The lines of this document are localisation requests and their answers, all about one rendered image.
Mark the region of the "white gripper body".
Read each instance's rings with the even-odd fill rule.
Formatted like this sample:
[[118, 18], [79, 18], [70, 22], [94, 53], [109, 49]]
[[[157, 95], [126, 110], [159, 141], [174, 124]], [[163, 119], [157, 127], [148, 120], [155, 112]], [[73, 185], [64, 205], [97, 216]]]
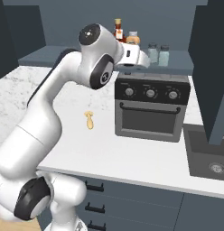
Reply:
[[123, 58], [117, 63], [118, 65], [141, 66], [148, 68], [150, 60], [148, 56], [140, 50], [127, 50]]

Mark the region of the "grey sink drain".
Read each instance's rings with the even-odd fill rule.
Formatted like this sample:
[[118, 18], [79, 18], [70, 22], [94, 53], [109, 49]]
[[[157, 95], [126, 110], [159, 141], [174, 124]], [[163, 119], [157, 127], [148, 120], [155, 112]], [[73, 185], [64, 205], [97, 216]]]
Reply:
[[224, 174], [224, 165], [221, 163], [212, 162], [209, 165], [209, 168], [211, 171], [213, 171], [215, 173]]

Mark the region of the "clear glass shaker grey lid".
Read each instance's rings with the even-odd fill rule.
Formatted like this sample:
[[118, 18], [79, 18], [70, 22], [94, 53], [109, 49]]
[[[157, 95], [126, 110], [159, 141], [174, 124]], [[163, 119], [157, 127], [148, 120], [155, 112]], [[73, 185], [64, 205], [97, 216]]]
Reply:
[[162, 45], [159, 52], [158, 64], [162, 67], [167, 67], [169, 62], [170, 52], [168, 45]]
[[156, 43], [152, 42], [148, 44], [148, 56], [151, 63], [156, 63], [158, 61], [158, 50]]

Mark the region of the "blue grey drawer front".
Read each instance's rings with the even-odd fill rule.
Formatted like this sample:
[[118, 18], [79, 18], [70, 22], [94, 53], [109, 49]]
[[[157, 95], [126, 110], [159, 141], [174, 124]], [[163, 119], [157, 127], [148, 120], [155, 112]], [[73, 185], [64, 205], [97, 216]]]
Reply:
[[92, 220], [94, 225], [98, 226], [103, 226], [106, 223], [107, 231], [173, 231], [171, 227], [153, 226], [121, 218], [93, 215], [87, 212], [79, 212], [79, 217], [86, 225], [88, 225], [90, 220]]
[[[85, 210], [85, 206], [101, 208], [105, 205], [105, 214]], [[77, 207], [79, 212], [93, 215], [121, 218], [128, 221], [140, 222], [153, 226], [171, 227], [174, 230], [178, 217], [178, 208], [170, 208], [128, 199], [117, 199], [89, 193], [85, 200]]]
[[181, 205], [183, 193], [168, 189], [150, 188], [138, 186], [134, 184], [116, 182], [111, 180], [100, 180], [88, 177], [78, 176], [78, 179], [87, 181], [90, 185], [100, 186], [104, 183], [104, 192], [92, 191], [104, 196], [119, 199], [129, 199], [138, 202], [146, 202], [150, 204], [166, 206], [170, 208], [178, 208]]

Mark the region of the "grey black toaster oven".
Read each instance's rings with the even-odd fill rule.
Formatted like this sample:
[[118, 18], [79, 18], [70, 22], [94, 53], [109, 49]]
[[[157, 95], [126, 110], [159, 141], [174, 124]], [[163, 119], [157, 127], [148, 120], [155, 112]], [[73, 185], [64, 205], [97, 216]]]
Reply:
[[[129, 97], [127, 88], [134, 90]], [[146, 91], [155, 91], [154, 97], [148, 97]], [[178, 97], [170, 99], [169, 93], [176, 91]], [[177, 143], [180, 140], [182, 124], [190, 96], [189, 79], [183, 75], [152, 73], [119, 73], [115, 82], [115, 134], [148, 140]], [[124, 106], [175, 110], [177, 115], [152, 113], [145, 111], [123, 110]]]

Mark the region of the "orange shaker jar grey lid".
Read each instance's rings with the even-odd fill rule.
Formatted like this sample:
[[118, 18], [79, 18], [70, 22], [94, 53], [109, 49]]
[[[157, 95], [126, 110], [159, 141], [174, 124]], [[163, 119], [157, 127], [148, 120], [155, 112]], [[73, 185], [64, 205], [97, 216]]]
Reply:
[[137, 32], [130, 32], [126, 38], [126, 42], [128, 44], [138, 45], [140, 43], [140, 38], [138, 37]]

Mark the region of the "blue grey cupboard door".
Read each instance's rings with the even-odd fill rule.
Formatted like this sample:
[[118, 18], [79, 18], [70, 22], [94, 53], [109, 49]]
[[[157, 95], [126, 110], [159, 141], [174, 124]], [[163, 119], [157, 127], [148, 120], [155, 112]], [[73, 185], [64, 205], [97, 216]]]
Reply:
[[184, 194], [174, 231], [224, 231], [224, 199]]

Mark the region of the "dark blue cabinet door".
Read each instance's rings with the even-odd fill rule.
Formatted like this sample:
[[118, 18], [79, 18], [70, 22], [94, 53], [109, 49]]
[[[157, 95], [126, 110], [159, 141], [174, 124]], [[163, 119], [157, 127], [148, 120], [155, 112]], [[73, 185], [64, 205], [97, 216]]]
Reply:
[[0, 0], [0, 79], [19, 66], [19, 59], [45, 45], [39, 6]]
[[196, 6], [188, 52], [207, 141], [220, 145], [224, 136], [224, 0]]

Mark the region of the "dark grey sink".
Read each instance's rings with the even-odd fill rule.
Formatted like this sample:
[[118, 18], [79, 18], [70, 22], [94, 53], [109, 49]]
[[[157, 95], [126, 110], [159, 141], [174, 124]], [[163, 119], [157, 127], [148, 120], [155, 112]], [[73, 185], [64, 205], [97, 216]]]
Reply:
[[183, 134], [190, 175], [213, 180], [224, 180], [224, 174], [210, 170], [212, 162], [224, 165], [224, 135], [220, 145], [208, 144], [202, 125], [183, 125]]

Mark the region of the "brown condiment bottle tan cap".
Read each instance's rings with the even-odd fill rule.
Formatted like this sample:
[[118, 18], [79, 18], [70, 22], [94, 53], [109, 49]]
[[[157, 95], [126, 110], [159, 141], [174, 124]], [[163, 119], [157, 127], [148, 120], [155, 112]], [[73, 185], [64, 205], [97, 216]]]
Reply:
[[114, 36], [120, 42], [125, 42], [126, 41], [126, 37], [125, 37], [125, 35], [123, 33], [123, 29], [121, 28], [121, 19], [120, 18], [117, 18], [115, 20]]

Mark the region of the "small orange bottle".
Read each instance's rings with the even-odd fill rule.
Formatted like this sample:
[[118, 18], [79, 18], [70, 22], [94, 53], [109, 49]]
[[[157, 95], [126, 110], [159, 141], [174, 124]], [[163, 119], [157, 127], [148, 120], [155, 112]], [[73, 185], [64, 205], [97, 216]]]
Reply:
[[87, 127], [89, 130], [91, 130], [94, 127], [94, 123], [92, 120], [93, 112], [92, 111], [86, 111], [84, 113], [84, 115], [87, 118]]

